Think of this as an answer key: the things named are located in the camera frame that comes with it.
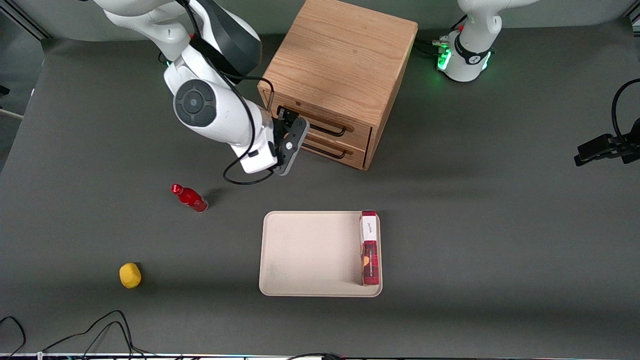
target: gray table surface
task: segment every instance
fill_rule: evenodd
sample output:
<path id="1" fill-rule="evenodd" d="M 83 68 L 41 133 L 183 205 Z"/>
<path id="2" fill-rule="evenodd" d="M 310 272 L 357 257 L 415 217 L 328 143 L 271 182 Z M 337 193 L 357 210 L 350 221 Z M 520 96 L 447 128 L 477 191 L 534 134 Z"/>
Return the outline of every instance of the gray table surface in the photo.
<path id="1" fill-rule="evenodd" d="M 281 39 L 264 38 L 256 74 Z M 150 42 L 44 47 L 0 175 L 0 314 L 22 321 L 25 350 L 122 309 L 134 342 L 165 353 L 640 356 L 640 163 L 573 164 L 640 75 L 628 22 L 505 30 L 469 84 L 414 52 L 370 171 L 303 152 L 251 187 L 222 179 L 226 144 L 176 120 Z M 625 131 L 639 95 L 621 99 Z M 207 191 L 210 210 L 182 207 L 172 183 Z M 266 213 L 360 209 L 381 218 L 379 297 L 260 293 Z M 118 280 L 129 261 L 148 273 L 136 290 Z M 19 343 L 0 336 L 0 351 Z M 124 349 L 113 331 L 96 351 Z"/>

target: wooden drawer cabinet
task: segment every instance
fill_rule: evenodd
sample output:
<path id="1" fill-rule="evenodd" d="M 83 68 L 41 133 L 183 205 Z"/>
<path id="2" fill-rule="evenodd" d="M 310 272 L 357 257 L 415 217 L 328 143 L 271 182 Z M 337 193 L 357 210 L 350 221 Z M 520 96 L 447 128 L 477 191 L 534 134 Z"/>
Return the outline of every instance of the wooden drawer cabinet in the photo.
<path id="1" fill-rule="evenodd" d="M 337 0 L 306 0 L 264 77 L 312 124 L 306 149 L 366 170 L 418 30 L 415 22 Z M 267 105 L 269 87 L 258 85 Z"/>

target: yellow ball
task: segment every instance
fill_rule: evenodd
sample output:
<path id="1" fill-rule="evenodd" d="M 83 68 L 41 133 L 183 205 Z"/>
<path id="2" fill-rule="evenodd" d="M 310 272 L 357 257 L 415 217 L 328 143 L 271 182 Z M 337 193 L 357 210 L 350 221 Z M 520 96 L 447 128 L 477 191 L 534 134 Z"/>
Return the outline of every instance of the yellow ball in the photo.
<path id="1" fill-rule="evenodd" d="M 126 263 L 120 267 L 120 282 L 127 289 L 133 289 L 140 284 L 142 275 L 134 263 Z"/>

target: beige tray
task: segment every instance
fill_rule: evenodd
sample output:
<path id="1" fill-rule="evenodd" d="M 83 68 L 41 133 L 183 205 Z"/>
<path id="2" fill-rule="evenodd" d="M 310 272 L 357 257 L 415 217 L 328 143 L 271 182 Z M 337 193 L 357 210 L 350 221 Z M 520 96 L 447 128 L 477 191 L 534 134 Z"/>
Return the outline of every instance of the beige tray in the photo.
<path id="1" fill-rule="evenodd" d="M 264 217 L 260 291 L 268 296 L 376 297 L 362 285 L 361 211 L 272 211 Z"/>

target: drawer handle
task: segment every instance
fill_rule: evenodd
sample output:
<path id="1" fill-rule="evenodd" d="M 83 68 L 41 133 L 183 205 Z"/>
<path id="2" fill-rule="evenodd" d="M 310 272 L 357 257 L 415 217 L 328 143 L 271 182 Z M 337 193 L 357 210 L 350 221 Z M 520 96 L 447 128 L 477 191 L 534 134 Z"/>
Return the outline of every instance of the drawer handle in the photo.
<path id="1" fill-rule="evenodd" d="M 318 149 L 318 148 L 317 148 L 317 147 L 315 147 L 315 146 L 307 145 L 307 144 L 305 144 L 305 143 L 304 143 L 304 144 L 302 144 L 302 146 L 303 146 L 303 147 L 306 147 L 306 148 L 308 148 L 308 149 L 311 149 L 311 150 L 313 150 L 313 151 L 317 151 L 317 152 L 319 152 L 319 153 L 321 153 L 321 154 L 327 155 L 327 156 L 329 156 L 329 157 L 331 157 L 331 158 L 334 158 L 334 159 L 336 159 L 336 160 L 340 160 L 340 159 L 344 158 L 344 156 L 347 154 L 347 150 L 343 150 L 341 155 L 336 155 L 336 154 L 332 154 L 332 153 L 330 153 L 330 152 L 328 152 L 328 151 L 324 151 L 324 150 L 322 150 L 322 149 Z"/>
<path id="2" fill-rule="evenodd" d="M 313 130 L 318 130 L 318 131 L 320 131 L 321 133 L 325 133 L 325 134 L 327 134 L 327 135 L 335 136 L 335 137 L 337 137 L 337 138 L 339 138 L 340 136 L 344 135 L 344 132 L 345 132 L 345 131 L 347 131 L 347 127 L 346 127 L 346 126 L 343 126 L 343 127 L 342 127 L 342 131 L 341 131 L 341 132 L 339 132 L 339 133 L 337 133 L 337 132 L 335 132 L 335 131 L 331 131 L 331 130 L 323 129 L 323 128 L 319 127 L 318 125 L 313 125 L 313 124 L 311 124 L 311 125 L 310 125 L 310 127 L 311 127 Z"/>

